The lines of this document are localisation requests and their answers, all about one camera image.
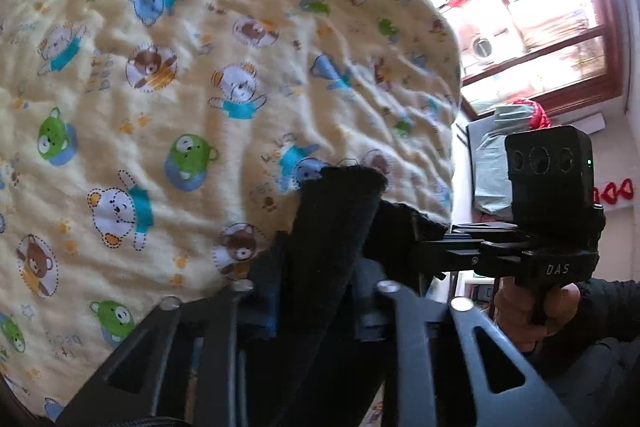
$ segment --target black camera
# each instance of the black camera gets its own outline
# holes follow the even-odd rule
[[[604,213],[593,203],[589,136],[563,125],[512,134],[505,147],[514,223],[577,247],[597,245]]]

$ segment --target wooden window frame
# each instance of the wooden window frame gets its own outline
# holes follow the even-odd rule
[[[622,48],[620,45],[620,29],[615,21],[623,17],[624,12],[620,6],[614,3],[614,0],[593,0],[593,3],[598,22],[596,27],[589,28],[561,41],[553,42],[522,57],[506,60],[481,73],[466,76],[462,79],[462,85],[468,86],[478,80],[492,76],[492,74],[506,71],[518,64],[529,62],[535,58],[543,57],[594,37],[601,37],[604,42],[606,73],[546,91],[531,98],[540,102],[549,116],[555,116],[620,96],[623,92]],[[494,110],[489,110],[481,114],[476,113],[464,96],[462,96],[462,109],[471,120],[484,118],[494,112]]]

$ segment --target screw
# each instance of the screw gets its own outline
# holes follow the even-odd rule
[[[170,312],[171,310],[177,310],[182,304],[182,301],[174,296],[165,297],[160,301],[160,309],[166,312]]]
[[[254,289],[254,282],[249,279],[239,279],[231,283],[234,292],[250,292]]]
[[[468,312],[474,308],[474,302],[466,297],[456,297],[451,299],[449,306],[457,312]]]
[[[396,281],[378,281],[376,288],[380,293],[396,293],[400,289],[400,285]]]

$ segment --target blanket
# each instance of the blanket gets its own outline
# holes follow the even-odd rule
[[[427,0],[1,0],[0,372],[55,418],[213,295],[326,165],[448,223],[458,49]]]

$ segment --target human hand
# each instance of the human hand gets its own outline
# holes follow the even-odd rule
[[[496,323],[519,350],[528,353],[538,341],[558,333],[574,318],[579,303],[580,290],[575,284],[553,288],[545,296],[546,323],[533,325],[530,322],[535,305],[533,293],[516,286],[513,277],[504,277],[495,295],[495,307],[498,310]]]

